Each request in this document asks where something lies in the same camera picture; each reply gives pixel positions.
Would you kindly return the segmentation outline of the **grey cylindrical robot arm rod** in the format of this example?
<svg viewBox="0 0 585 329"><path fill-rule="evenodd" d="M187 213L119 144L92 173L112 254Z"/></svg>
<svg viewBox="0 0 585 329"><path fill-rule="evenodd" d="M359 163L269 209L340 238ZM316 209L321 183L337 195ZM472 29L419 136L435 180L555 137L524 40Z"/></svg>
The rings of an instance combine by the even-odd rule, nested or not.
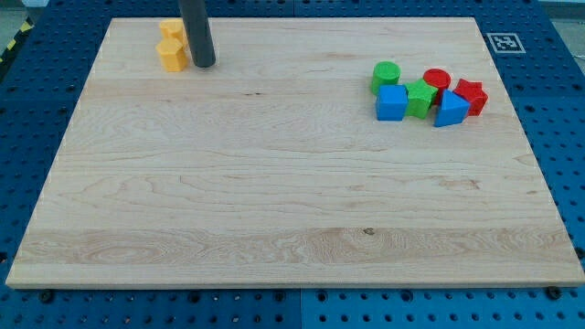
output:
<svg viewBox="0 0 585 329"><path fill-rule="evenodd" d="M204 0L179 0L179 11L194 64L209 68L216 63L216 54Z"/></svg>

